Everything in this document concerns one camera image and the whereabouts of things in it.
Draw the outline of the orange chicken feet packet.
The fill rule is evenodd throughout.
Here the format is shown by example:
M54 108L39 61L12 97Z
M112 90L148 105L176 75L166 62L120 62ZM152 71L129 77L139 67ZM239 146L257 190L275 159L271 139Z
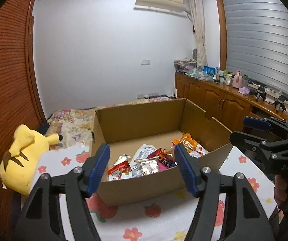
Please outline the orange chicken feet packet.
M180 139L172 140L173 147L178 144L183 144L188 154L194 158L200 158L209 153L202 147L201 143L194 140L189 133L185 133Z

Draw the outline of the red white snack packet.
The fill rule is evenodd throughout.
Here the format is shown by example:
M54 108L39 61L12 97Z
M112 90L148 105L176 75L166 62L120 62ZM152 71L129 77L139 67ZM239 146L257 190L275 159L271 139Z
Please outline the red white snack packet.
M121 162L108 171L109 181L126 180L132 178L132 168L127 160Z

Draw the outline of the silver printed snack packet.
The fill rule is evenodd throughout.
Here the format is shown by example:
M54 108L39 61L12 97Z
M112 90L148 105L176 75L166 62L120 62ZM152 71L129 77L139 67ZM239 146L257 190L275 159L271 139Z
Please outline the silver printed snack packet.
M136 159L145 159L156 150L157 148L153 145L143 144L134 154L132 162L134 162Z

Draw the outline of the small white candy packet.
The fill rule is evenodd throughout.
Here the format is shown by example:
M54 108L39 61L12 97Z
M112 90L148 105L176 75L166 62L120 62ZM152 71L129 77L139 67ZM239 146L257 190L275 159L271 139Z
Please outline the small white candy packet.
M130 162L131 161L131 157L129 155L127 155L127 154L121 154L118 157L118 159L114 162L114 166L116 166L116 165L118 165L118 164L120 164L122 162L125 162L125 161Z

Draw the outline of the clear gold biscuit packet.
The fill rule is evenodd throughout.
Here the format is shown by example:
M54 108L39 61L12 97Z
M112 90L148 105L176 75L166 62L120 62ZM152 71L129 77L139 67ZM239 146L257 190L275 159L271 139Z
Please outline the clear gold biscuit packet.
M132 177L141 177L160 172L159 159L157 157L136 159L132 166Z

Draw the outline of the spare black gripper near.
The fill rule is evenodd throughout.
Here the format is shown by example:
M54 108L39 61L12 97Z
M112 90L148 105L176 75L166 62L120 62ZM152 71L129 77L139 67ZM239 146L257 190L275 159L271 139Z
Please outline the spare black gripper near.
M276 101L274 101L275 112L279 113L279 111L283 112L286 110L285 107L286 97L284 95L280 95Z

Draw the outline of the spare black gripper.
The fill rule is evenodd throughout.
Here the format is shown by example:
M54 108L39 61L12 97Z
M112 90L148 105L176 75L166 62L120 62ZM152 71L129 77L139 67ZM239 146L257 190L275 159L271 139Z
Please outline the spare black gripper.
M255 100L258 101L262 98L263 101L266 100L266 89L263 86L259 86L254 93Z
M274 101L275 112L279 113L279 111L283 112L286 110L285 107L286 97L284 95L280 95L276 101Z

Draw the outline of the wooden cabinet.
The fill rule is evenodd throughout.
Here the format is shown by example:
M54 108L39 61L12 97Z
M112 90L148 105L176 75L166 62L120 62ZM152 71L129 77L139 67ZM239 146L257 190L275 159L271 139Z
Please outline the wooden cabinet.
M175 74L175 89L179 98L186 98L215 117L231 131L242 131L245 116L275 117L288 122L288 113L275 111L275 105L253 95L243 95L232 86L199 81L184 74Z

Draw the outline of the purple cloth on cabinet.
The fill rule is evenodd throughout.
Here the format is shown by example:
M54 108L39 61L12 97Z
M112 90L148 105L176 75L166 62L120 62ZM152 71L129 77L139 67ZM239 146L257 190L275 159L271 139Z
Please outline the purple cloth on cabinet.
M238 92L242 95L248 95L250 94L250 89L248 87L241 87Z

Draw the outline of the pink kettle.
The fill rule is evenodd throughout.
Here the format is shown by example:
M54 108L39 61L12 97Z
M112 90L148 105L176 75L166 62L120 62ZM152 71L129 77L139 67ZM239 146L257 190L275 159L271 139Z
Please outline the pink kettle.
M232 86L236 89L239 89L242 87L242 83L243 83L243 77L242 77L241 71L236 70L236 74L233 78Z

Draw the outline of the white strawberry flower blanket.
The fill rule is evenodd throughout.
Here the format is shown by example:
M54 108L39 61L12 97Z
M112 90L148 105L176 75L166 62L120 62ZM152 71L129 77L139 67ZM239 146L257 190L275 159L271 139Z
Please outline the white strawberry flower blanket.
M87 154L87 147L77 146L49 151L39 160L33 181L43 173L51 176L68 173L82 165ZM236 147L230 147L224 156L219 172L229 176L244 173L267 216L271 216L276 208L272 181ZM101 240L184 240L198 199L181 189L123 206L107 206L97 194L86 202Z

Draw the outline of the brown cardboard box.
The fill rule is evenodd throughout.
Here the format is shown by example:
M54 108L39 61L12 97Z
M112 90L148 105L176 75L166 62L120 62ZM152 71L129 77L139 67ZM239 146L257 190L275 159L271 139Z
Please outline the brown cardboard box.
M133 157L144 144L169 151L172 140L189 133L208 154L199 158L203 166L218 171L228 156L232 145L231 130L193 102L185 99L128 104L104 108L94 113L90 155L101 144L110 147L108 167L112 167L121 154ZM98 196L108 206L137 203L184 188L177 167L134 179L109 181L105 174L97 190Z

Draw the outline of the blue box on cabinet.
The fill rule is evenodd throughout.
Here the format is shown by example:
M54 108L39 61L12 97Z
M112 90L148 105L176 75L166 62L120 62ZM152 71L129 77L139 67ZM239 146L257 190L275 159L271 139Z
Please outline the blue box on cabinet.
M204 66L203 71L208 75L208 76L214 76L216 75L216 68L215 67L209 67L209 66Z

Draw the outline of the grey window blind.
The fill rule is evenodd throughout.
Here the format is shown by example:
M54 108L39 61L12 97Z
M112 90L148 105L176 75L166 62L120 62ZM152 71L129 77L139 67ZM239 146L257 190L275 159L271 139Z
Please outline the grey window blind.
M288 10L280 0L223 0L226 68L288 94Z

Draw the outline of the folded floral cloth pile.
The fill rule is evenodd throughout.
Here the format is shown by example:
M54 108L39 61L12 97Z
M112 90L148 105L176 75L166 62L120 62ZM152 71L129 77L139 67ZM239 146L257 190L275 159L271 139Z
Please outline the folded floral cloth pile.
M197 61L194 59L175 60L174 67L176 71L188 72L197 67Z

